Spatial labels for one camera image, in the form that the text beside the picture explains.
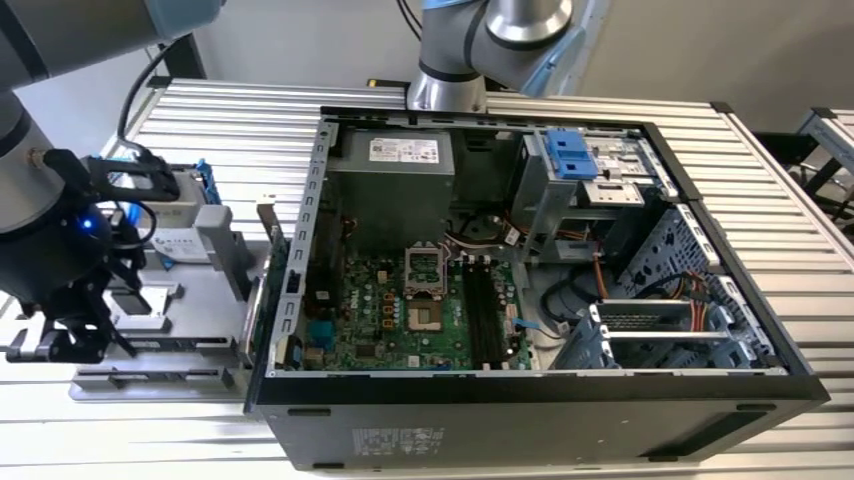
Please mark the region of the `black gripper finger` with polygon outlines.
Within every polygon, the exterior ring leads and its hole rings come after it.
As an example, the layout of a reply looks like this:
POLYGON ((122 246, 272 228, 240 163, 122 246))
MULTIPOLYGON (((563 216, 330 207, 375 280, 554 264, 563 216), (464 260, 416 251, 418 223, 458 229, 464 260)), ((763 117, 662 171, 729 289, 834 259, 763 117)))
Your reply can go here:
POLYGON ((102 254, 92 268, 92 322, 108 340, 119 345, 131 358, 136 358, 138 349, 119 333, 111 320, 111 310, 103 298, 104 292, 111 288, 144 303, 138 272, 122 262, 120 258, 111 254, 102 254))
POLYGON ((111 315, 103 291, 88 281, 62 287, 44 302, 21 302, 28 327, 7 348, 11 363, 98 364, 111 343, 111 315))

